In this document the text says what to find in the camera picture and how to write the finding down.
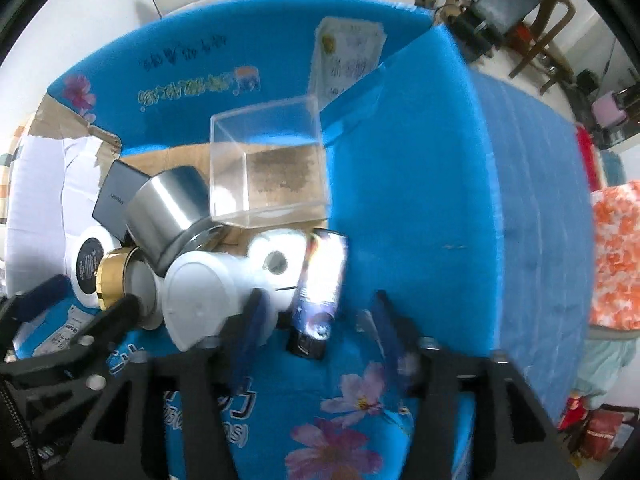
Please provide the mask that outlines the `clear plastic box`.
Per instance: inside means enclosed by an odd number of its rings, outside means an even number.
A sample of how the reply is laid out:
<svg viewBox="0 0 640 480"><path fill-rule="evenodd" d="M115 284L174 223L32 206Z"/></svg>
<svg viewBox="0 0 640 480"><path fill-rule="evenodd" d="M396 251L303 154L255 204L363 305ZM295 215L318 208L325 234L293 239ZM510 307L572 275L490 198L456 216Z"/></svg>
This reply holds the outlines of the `clear plastic box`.
<svg viewBox="0 0 640 480"><path fill-rule="evenodd" d="M328 218L331 195L315 96L214 115L209 153L215 220L261 229Z"/></svg>

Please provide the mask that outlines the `brown wooden chair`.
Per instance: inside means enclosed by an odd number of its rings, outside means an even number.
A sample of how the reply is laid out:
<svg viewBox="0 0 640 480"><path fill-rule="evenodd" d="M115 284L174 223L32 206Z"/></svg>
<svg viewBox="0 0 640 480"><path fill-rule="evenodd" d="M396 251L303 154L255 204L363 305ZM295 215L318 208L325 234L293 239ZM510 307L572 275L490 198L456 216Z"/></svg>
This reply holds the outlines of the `brown wooden chair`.
<svg viewBox="0 0 640 480"><path fill-rule="evenodd" d="M548 80L538 90L541 96L560 81L571 82L574 72L553 41L575 14L572 0L540 0L533 23L520 21L506 36L506 46L521 57L509 77L514 78L527 65L534 66L538 58L545 58L547 62L542 63L539 71L546 74Z"/></svg>

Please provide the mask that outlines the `white square charger box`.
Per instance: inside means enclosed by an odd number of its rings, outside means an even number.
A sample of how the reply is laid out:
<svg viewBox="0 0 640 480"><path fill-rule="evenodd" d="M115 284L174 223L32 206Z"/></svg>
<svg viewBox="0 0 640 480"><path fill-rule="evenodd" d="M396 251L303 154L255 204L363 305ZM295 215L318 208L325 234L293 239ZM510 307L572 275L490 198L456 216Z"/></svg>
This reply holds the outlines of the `white square charger box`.
<svg viewBox="0 0 640 480"><path fill-rule="evenodd" d="M149 178L120 159L114 160L107 171L94 204L92 218L120 242L126 243L129 238L125 221L127 206Z"/></svg>

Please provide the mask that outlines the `pink small suitcase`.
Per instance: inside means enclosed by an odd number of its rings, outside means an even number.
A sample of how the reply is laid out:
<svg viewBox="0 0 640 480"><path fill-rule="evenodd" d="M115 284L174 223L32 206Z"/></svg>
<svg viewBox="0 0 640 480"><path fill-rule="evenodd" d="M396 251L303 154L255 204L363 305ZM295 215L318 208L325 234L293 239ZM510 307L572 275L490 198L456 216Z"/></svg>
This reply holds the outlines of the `pink small suitcase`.
<svg viewBox="0 0 640 480"><path fill-rule="evenodd" d="M594 120L600 128L609 129L623 125L628 116L620 105L617 93L606 92L591 104Z"/></svg>

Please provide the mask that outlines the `red cloth bag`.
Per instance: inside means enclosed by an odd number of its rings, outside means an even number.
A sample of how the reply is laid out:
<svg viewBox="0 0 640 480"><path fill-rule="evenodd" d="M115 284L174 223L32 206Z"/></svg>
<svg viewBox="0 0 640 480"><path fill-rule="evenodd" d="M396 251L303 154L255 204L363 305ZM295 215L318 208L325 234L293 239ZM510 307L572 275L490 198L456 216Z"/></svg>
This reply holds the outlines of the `red cloth bag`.
<svg viewBox="0 0 640 480"><path fill-rule="evenodd" d="M586 170L587 180L591 192L600 190L602 183L599 174L599 166L596 151L591 141L590 134L587 129L580 124L576 124L576 139L580 154L582 154L582 162Z"/></svg>

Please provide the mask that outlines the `small gold-rim round tin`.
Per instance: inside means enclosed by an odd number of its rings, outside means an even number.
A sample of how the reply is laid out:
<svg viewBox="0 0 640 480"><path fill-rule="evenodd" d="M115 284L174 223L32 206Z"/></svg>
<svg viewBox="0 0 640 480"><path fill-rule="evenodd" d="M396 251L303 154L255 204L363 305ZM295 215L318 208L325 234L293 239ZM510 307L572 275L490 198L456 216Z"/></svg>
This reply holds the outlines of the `small gold-rim round tin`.
<svg viewBox="0 0 640 480"><path fill-rule="evenodd" d="M112 250L96 270L96 296L102 311L126 295L136 296L141 304L139 326L144 330L157 330L163 323L160 279L146 263L139 247Z"/></svg>

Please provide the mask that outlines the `white round jar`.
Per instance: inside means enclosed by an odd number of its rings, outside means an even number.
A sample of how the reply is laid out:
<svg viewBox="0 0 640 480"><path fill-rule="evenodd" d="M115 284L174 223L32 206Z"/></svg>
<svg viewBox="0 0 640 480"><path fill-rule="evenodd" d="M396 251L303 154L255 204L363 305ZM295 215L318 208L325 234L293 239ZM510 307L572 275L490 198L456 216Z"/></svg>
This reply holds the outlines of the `white round jar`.
<svg viewBox="0 0 640 480"><path fill-rule="evenodd" d="M164 324L174 345L190 349L201 339L217 335L224 321L240 314L252 291L267 297L267 315L258 338L264 344L278 320L276 290L267 274L249 258L224 252L186 252L171 263L160 290Z"/></svg>

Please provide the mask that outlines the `black weight bench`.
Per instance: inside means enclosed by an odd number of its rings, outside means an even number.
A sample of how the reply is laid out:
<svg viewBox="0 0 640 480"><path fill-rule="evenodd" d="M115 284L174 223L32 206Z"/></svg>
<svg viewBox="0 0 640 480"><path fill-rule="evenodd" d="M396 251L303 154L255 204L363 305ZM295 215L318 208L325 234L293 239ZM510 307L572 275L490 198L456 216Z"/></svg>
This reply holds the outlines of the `black weight bench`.
<svg viewBox="0 0 640 480"><path fill-rule="evenodd" d="M471 64L493 47L532 12L540 0L474 0L456 16L444 18L464 62Z"/></svg>

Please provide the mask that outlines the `silver metal tin can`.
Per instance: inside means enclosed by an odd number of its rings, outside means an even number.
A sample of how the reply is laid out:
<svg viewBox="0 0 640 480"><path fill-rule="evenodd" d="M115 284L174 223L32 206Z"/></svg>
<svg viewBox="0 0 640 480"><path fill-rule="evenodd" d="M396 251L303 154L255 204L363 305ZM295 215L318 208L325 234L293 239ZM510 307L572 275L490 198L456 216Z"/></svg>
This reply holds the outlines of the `silver metal tin can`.
<svg viewBox="0 0 640 480"><path fill-rule="evenodd" d="M125 223L158 276L186 252L215 247L229 231L210 216L208 185L192 166L149 178L130 200Z"/></svg>

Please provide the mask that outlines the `blue striped tablecloth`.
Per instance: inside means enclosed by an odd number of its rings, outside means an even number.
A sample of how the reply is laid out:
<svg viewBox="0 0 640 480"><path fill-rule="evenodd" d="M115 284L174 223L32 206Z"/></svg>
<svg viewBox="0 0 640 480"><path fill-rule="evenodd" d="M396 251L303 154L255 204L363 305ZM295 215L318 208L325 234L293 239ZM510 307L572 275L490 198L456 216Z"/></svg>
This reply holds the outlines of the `blue striped tablecloth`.
<svg viewBox="0 0 640 480"><path fill-rule="evenodd" d="M590 189L576 126L506 82L471 77L500 188L500 346L557 422L577 375L594 283Z"/></svg>

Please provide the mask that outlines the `blue cardboard milk box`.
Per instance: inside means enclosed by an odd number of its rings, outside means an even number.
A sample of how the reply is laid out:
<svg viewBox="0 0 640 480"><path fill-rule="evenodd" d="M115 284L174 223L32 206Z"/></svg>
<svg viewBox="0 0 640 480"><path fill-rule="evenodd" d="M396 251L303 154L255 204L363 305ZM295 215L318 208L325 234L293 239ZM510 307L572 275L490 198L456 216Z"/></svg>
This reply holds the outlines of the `blue cardboard milk box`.
<svg viewBox="0 0 640 480"><path fill-rule="evenodd" d="M448 479L501 295L497 170L449 32L235 0L50 85L14 166L10 479Z"/></svg>

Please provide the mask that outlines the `round white black-top device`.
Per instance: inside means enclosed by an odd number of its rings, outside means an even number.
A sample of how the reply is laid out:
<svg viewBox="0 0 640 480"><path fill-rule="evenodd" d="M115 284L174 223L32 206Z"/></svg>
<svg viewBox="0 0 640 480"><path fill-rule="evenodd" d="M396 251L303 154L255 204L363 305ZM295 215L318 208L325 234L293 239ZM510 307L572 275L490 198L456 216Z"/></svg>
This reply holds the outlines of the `round white black-top device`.
<svg viewBox="0 0 640 480"><path fill-rule="evenodd" d="M105 255L121 247L120 240L96 222L66 240L65 271L84 307L99 309L96 271Z"/></svg>

